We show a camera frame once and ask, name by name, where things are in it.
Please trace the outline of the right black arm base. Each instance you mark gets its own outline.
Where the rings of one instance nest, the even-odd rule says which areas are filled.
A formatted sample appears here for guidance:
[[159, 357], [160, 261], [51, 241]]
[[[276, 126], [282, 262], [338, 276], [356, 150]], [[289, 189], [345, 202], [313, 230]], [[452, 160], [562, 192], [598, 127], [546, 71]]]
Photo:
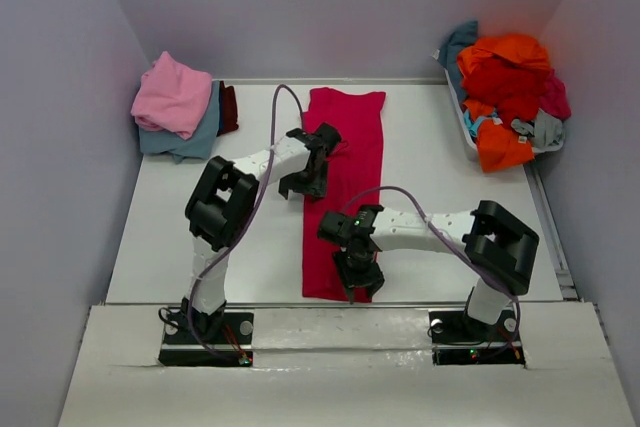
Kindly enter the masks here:
[[526, 364], [523, 345], [516, 330], [516, 315], [505, 309], [498, 322], [487, 325], [462, 310], [429, 312], [427, 334], [435, 366], [480, 366]]

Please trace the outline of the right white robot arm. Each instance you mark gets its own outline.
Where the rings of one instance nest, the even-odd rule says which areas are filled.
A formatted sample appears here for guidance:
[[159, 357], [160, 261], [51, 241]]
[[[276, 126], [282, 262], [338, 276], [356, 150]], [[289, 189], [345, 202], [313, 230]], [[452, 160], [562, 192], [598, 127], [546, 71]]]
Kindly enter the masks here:
[[510, 303], [529, 291], [539, 235], [495, 201], [470, 211], [411, 213], [382, 205], [362, 205], [356, 214], [327, 212], [317, 237], [337, 248], [332, 260], [347, 299], [355, 292], [373, 297], [384, 285], [377, 255], [412, 250], [451, 254], [478, 281], [460, 315], [462, 331], [482, 339], [491, 333]]

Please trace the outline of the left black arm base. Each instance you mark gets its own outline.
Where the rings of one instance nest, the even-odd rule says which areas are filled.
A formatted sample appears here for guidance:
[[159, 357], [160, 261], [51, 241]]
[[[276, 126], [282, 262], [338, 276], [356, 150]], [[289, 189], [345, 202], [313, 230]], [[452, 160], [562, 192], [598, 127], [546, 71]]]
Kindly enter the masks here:
[[198, 341], [180, 308], [161, 307], [163, 323], [158, 362], [166, 367], [249, 368], [253, 365], [254, 313], [227, 311], [212, 320], [199, 320], [194, 313]]

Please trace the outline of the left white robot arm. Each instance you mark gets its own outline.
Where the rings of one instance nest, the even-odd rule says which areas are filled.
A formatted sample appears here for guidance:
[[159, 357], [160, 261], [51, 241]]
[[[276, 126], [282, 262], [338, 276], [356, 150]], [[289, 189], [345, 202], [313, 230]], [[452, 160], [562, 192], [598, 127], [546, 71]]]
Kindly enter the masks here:
[[211, 343], [220, 333], [230, 253], [248, 230], [267, 187], [276, 183], [283, 198], [291, 193], [313, 201], [324, 198], [328, 157], [341, 142], [339, 132], [323, 123], [311, 133], [293, 129], [253, 155], [208, 161], [185, 208], [193, 262], [181, 311], [198, 342]]

